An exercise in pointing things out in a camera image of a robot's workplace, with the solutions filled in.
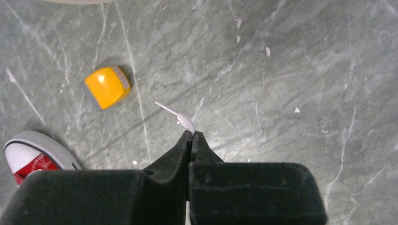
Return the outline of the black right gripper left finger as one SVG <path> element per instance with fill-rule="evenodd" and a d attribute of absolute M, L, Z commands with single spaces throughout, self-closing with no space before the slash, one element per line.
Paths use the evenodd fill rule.
<path fill-rule="evenodd" d="M 36 172 L 4 210 L 3 225 L 184 225 L 193 135 L 144 169 Z"/>

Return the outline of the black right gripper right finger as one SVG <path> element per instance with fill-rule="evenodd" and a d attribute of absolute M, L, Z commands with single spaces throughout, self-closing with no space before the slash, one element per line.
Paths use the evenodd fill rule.
<path fill-rule="evenodd" d="M 301 164 L 226 163 L 202 132 L 192 139 L 189 164 L 193 225 L 324 225 L 315 178 Z"/>

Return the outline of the red canvas sneaker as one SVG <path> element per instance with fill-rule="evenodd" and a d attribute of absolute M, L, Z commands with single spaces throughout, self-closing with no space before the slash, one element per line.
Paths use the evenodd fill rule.
<path fill-rule="evenodd" d="M 3 152 L 18 186 L 34 172 L 82 169 L 69 150 L 37 131 L 17 134 L 6 142 Z"/>

